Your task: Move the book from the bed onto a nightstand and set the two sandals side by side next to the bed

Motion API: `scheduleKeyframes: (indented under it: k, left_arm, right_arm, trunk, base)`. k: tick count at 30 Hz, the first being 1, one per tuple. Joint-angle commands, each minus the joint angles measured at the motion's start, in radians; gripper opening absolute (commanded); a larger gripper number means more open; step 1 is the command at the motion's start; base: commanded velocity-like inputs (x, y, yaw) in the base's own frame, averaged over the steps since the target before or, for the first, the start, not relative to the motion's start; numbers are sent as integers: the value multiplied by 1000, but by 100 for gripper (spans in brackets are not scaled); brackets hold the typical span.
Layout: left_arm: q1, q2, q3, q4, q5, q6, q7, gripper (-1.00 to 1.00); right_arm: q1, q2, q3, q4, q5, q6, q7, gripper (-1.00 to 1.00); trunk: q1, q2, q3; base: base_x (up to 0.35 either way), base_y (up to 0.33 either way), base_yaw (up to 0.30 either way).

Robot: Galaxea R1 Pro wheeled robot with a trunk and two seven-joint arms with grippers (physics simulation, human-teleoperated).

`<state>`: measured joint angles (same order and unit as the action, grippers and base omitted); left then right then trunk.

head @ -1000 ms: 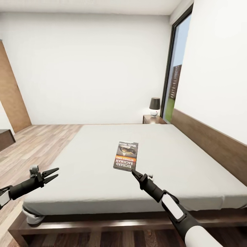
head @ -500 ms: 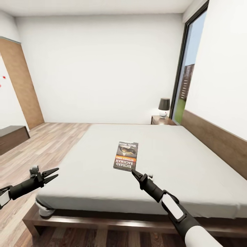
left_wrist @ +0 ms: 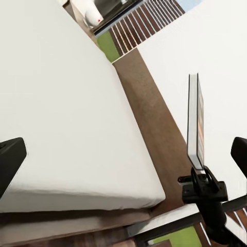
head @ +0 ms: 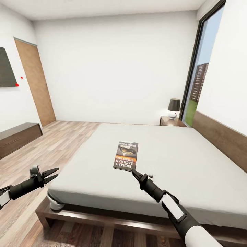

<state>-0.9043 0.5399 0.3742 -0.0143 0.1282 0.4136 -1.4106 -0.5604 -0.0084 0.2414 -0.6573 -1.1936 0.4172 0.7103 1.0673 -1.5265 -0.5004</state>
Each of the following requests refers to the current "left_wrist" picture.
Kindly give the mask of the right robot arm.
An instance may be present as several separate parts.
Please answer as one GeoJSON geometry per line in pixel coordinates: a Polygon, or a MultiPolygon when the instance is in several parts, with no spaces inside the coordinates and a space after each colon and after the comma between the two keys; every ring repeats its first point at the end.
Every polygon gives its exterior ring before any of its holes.
{"type": "Polygon", "coordinates": [[[218,181],[206,165],[203,168],[202,174],[192,167],[191,175],[178,178],[183,203],[197,204],[211,240],[227,247],[247,247],[247,232],[223,211],[222,203],[228,202],[225,182],[218,181]]]}

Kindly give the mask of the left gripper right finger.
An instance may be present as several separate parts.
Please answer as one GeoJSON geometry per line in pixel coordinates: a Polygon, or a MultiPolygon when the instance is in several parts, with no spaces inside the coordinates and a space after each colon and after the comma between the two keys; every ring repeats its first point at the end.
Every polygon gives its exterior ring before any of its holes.
{"type": "Polygon", "coordinates": [[[231,156],[247,178],[247,139],[242,137],[235,137],[231,156]]]}

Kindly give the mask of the hardback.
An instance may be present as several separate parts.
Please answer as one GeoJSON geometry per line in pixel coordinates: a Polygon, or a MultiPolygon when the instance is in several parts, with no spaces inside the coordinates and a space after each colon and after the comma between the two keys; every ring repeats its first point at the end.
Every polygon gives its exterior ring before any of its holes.
{"type": "Polygon", "coordinates": [[[204,99],[199,73],[188,78],[187,156],[195,170],[204,172],[204,99]]]}

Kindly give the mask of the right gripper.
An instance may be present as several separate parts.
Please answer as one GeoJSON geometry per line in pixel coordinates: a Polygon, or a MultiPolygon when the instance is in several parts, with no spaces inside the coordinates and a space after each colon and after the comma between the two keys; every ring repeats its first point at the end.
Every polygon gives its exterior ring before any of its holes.
{"type": "Polygon", "coordinates": [[[208,182],[201,182],[195,169],[191,168],[192,184],[183,185],[182,200],[184,204],[197,204],[197,208],[206,219],[217,219],[223,212],[222,203],[228,202],[226,184],[218,181],[211,170],[204,165],[208,182]]]}

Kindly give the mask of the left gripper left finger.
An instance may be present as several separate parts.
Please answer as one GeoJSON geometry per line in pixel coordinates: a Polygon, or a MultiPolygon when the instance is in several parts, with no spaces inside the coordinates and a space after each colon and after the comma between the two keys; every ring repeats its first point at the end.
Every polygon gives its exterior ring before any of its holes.
{"type": "Polygon", "coordinates": [[[27,156],[22,137],[0,143],[0,198],[27,156]]]}

